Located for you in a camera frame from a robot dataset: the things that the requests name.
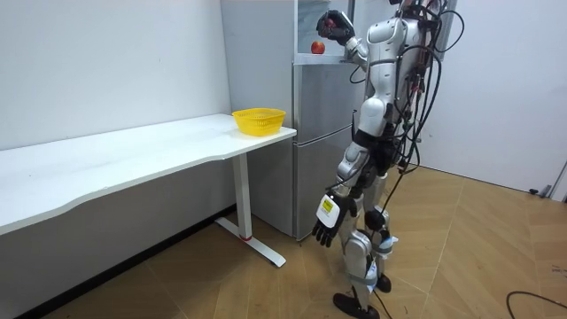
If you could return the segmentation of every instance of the baseboard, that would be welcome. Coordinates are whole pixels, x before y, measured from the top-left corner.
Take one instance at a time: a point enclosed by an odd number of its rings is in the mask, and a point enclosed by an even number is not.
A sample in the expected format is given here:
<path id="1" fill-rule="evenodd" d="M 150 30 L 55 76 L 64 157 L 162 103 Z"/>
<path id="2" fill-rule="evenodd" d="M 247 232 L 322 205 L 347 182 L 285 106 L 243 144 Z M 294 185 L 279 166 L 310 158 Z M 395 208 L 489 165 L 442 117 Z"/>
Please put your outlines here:
<path id="1" fill-rule="evenodd" d="M 195 225 L 189 227 L 186 230 L 182 230 L 178 232 L 172 237 L 156 245 L 153 245 L 152 247 L 144 250 L 141 253 L 138 253 L 133 257 L 126 259 L 125 261 L 119 263 L 118 265 L 112 268 L 109 268 L 108 270 L 103 271 L 102 273 L 92 277 L 91 279 L 88 279 L 83 283 L 77 284 L 75 287 L 69 289 L 68 291 L 63 292 L 58 296 L 45 301 L 43 304 L 27 311 L 26 313 L 17 316 L 16 319 L 41 318 L 47 315 L 48 313 L 54 311 L 55 309 L 64 306 L 66 303 L 75 300 L 76 298 L 81 297 L 83 294 L 97 288 L 99 285 L 104 284 L 105 282 L 113 279 L 114 277 L 120 275 L 126 270 L 133 268 L 134 266 L 142 263 L 143 261 L 148 260 L 149 258 L 155 256 L 158 253 L 163 252 L 172 245 L 179 243 L 185 238 L 191 236 L 192 234 L 198 232 L 199 230 L 205 228 L 206 226 L 214 223 L 214 221 L 217 218 L 225 217 L 230 213 L 236 212 L 236 210 L 237 210 L 237 204 L 229 206 L 221 210 L 219 213 L 214 214 L 204 219 L 203 221 L 196 223 Z"/>

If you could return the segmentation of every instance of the humanoid robot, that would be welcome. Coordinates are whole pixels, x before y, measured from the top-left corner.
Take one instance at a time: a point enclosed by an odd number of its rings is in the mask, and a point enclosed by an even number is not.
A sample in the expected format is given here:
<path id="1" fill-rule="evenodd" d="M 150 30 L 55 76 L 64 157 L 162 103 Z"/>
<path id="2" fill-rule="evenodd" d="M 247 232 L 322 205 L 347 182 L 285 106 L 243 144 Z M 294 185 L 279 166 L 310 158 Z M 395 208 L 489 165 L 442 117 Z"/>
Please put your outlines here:
<path id="1" fill-rule="evenodd" d="M 344 46 L 349 58 L 366 72 L 368 83 L 360 124 L 338 165 L 337 183 L 321 200 L 313 229 L 321 245 L 330 246 L 336 235 L 340 238 L 353 296 L 337 293 L 333 302 L 355 318 L 379 318 L 369 304 L 370 294 L 375 288 L 381 292 L 392 289 L 384 262 L 392 253 L 394 237 L 389 230 L 389 214 L 378 201 L 388 170 L 398 165 L 401 178 L 408 172 L 409 159 L 419 157 L 416 139 L 429 116 L 441 76 L 437 53 L 442 51 L 436 42 L 443 27 L 441 15 L 450 12 L 447 2 L 390 0 L 390 4 L 399 5 L 397 13 L 372 25 L 366 44 L 355 37 L 353 24 L 343 12 L 328 11 L 317 23 L 319 35 Z M 428 73 L 429 81 L 425 77 L 433 61 L 439 66 L 438 79 L 427 109 L 430 98 L 425 87 L 430 85 L 432 72 Z M 415 105 L 420 104 L 424 92 L 421 117 L 417 119 Z M 358 230 L 356 222 L 363 211 L 365 229 Z"/>

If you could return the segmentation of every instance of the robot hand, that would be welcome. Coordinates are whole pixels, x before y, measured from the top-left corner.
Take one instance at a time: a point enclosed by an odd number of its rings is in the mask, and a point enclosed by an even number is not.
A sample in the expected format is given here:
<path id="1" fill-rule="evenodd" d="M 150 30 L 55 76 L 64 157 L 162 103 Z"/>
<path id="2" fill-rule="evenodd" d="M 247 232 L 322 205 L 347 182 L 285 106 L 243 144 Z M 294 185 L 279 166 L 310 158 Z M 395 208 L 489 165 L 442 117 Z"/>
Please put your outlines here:
<path id="1" fill-rule="evenodd" d="M 341 198 L 330 191 L 322 198 L 317 209 L 317 223 L 313 227 L 311 235 L 315 236 L 321 245 L 330 247 L 330 243 L 337 235 L 338 229 L 349 211 L 351 214 L 356 214 L 354 199 Z"/>
<path id="2" fill-rule="evenodd" d="M 353 23 L 343 12 L 329 10 L 317 21 L 317 33 L 320 37 L 335 40 L 345 46 L 355 36 Z"/>

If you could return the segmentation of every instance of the silver refrigerator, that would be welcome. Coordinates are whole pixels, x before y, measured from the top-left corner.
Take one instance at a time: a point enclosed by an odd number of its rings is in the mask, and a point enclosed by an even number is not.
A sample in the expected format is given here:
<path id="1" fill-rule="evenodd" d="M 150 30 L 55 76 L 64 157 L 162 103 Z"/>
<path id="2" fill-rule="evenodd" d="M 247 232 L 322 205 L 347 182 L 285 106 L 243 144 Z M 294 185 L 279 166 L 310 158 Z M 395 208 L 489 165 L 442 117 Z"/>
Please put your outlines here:
<path id="1" fill-rule="evenodd" d="M 348 64 L 295 66 L 293 103 L 279 108 L 298 134 L 248 155 L 252 213 L 297 239 L 311 233 L 325 187 L 336 181 L 352 140 L 353 110 L 364 96 L 364 84 L 348 80 L 353 70 Z"/>
<path id="2" fill-rule="evenodd" d="M 353 111 L 360 109 L 364 84 L 352 84 L 352 65 L 296 66 L 294 104 L 293 236 L 315 225 L 325 188 L 336 182 L 338 163 L 352 140 Z"/>
<path id="3" fill-rule="evenodd" d="M 300 63 L 301 39 L 316 32 L 314 22 L 301 16 L 304 10 L 299 4 L 221 0 L 232 110 L 281 109 L 287 112 L 283 125 L 298 130 L 293 140 L 248 153 L 252 213 L 302 239 L 315 225 L 325 187 L 335 181 L 338 163 L 351 141 L 353 110 L 361 106 L 365 85 L 349 82 L 355 66 L 340 63 L 341 55 L 335 57 L 336 63 L 326 57 L 315 57 L 313 64 Z M 359 71 L 354 78 L 363 75 Z"/>

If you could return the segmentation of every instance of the red apple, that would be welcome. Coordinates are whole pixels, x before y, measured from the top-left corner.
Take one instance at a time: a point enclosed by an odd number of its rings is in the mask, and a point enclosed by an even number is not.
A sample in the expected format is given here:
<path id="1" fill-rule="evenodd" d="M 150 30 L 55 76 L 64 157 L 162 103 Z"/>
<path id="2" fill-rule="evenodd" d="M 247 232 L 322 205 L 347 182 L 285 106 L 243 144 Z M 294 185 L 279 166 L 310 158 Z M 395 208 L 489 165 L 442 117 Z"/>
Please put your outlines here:
<path id="1" fill-rule="evenodd" d="M 311 53 L 313 54 L 325 53 L 325 43 L 319 41 L 313 41 L 313 43 L 311 44 Z"/>

